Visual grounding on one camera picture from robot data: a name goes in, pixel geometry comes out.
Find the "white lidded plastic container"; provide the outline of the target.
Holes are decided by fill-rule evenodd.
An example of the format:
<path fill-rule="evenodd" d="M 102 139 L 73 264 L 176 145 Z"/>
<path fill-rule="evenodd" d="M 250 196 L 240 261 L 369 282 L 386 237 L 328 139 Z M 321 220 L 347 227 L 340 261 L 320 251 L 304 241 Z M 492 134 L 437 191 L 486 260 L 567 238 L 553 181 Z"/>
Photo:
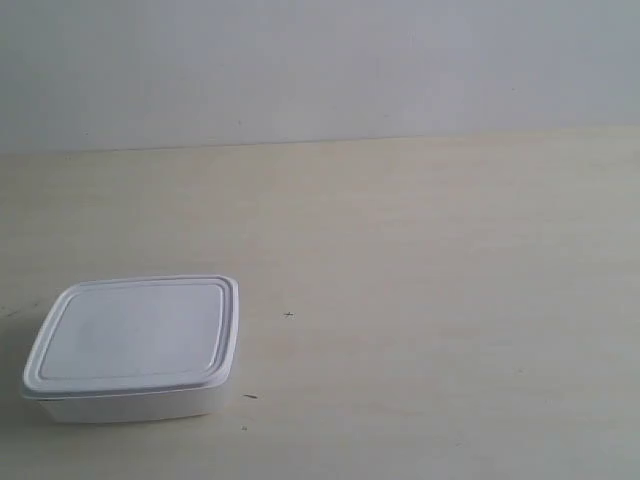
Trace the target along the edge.
<path fill-rule="evenodd" d="M 229 277 L 78 283 L 43 321 L 21 393 L 59 423 L 210 414 L 229 396 L 238 333 L 239 287 Z"/>

